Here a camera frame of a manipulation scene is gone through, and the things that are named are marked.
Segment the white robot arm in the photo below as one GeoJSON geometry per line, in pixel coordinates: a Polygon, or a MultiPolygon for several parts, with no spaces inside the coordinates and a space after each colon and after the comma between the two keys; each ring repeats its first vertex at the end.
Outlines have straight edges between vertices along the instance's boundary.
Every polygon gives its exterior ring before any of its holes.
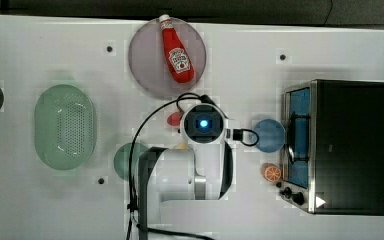
{"type": "Polygon", "coordinates": [[[164,230],[160,205],[178,200],[218,200],[233,178],[233,155],[228,120],[209,103],[189,108],[180,123],[186,147],[152,147],[139,158],[139,240],[170,240],[179,234],[164,230]]]}

